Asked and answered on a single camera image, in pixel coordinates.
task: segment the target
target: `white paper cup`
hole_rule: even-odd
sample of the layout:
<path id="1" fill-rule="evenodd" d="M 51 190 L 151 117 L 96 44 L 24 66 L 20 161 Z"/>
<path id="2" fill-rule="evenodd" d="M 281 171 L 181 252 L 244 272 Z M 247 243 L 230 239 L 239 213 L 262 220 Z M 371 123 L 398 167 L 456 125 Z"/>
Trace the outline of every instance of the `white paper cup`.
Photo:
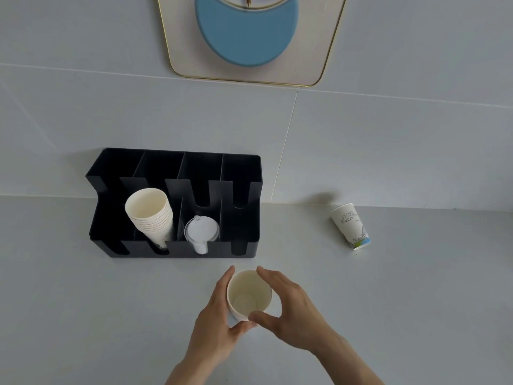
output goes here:
<path id="1" fill-rule="evenodd" d="M 198 254 L 207 254 L 207 242 L 213 242 L 219 236 L 219 224 L 208 216 L 194 216 L 184 229 L 185 239 Z"/>
<path id="2" fill-rule="evenodd" d="M 335 209 L 331 213 L 331 219 L 343 233 L 353 250 L 358 250 L 370 244 L 369 234 L 353 204 L 345 204 Z"/>
<path id="3" fill-rule="evenodd" d="M 125 212 L 133 225 L 155 245 L 167 248 L 173 230 L 173 211 L 166 194 L 160 189 L 146 188 L 132 194 Z"/>
<path id="4" fill-rule="evenodd" d="M 247 321 L 254 310 L 266 311 L 271 304 L 273 290 L 255 270 L 244 270 L 231 278 L 226 297 L 234 318 Z"/>

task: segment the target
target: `black organizer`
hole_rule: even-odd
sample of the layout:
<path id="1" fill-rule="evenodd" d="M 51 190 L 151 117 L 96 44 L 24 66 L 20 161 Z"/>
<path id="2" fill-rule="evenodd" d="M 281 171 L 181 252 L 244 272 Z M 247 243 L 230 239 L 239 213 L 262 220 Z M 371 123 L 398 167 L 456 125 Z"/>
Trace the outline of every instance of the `black organizer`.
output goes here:
<path id="1" fill-rule="evenodd" d="M 116 258 L 253 258 L 260 239 L 262 163 L 258 155 L 106 148 L 86 174 L 98 192 L 90 239 Z M 163 190 L 173 210 L 172 240 L 158 249 L 125 213 L 128 197 Z M 184 228 L 195 215 L 217 221 L 219 239 L 196 254 Z"/>

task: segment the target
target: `table surface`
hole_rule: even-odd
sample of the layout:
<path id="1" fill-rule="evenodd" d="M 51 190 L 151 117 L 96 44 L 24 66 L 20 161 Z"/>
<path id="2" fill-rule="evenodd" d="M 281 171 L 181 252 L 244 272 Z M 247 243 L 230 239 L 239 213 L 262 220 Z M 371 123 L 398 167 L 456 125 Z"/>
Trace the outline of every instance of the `table surface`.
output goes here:
<path id="1" fill-rule="evenodd" d="M 254 259 L 111 259 L 95 203 L 0 197 L 0 383 L 163 384 L 232 263 L 302 285 L 386 383 L 513 383 L 511 213 L 361 207 L 372 244 L 352 252 L 332 207 L 264 204 Z M 207 383 L 331 382 L 257 328 Z"/>

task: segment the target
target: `person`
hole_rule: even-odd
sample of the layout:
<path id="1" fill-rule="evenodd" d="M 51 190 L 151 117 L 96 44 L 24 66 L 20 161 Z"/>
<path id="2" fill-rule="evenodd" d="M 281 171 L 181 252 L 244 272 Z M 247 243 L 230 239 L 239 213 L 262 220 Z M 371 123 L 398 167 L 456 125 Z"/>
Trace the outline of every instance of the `person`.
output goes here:
<path id="1" fill-rule="evenodd" d="M 328 325 L 299 285 L 281 272 L 260 266 L 256 271 L 281 299 L 282 315 L 278 318 L 255 311 L 249 315 L 250 321 L 229 328 L 226 288 L 235 272 L 231 266 L 197 317 L 185 357 L 165 385 L 203 385 L 215 367 L 228 358 L 239 338 L 257 325 L 295 348 L 310 351 L 335 385 L 383 385 L 347 340 Z"/>

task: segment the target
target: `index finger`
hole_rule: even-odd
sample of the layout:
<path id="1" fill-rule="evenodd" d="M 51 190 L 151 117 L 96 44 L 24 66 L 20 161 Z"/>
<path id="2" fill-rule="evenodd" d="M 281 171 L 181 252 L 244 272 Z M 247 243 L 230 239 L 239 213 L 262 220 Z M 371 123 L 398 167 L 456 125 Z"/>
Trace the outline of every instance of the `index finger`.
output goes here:
<path id="1" fill-rule="evenodd" d="M 268 283 L 271 288 L 278 294 L 280 298 L 285 296 L 287 294 L 287 282 L 281 278 L 283 274 L 279 272 L 274 272 L 272 270 L 264 269 L 261 266 L 258 266 L 256 269 L 258 275 L 266 282 Z"/>
<path id="2" fill-rule="evenodd" d="M 223 274 L 223 276 L 219 279 L 219 281 L 215 284 L 214 291 L 212 292 L 212 297 L 210 297 L 210 303 L 214 304 L 215 302 L 225 302 L 226 301 L 226 288 L 228 287 L 228 282 L 235 273 L 235 267 L 230 266 L 228 270 Z"/>

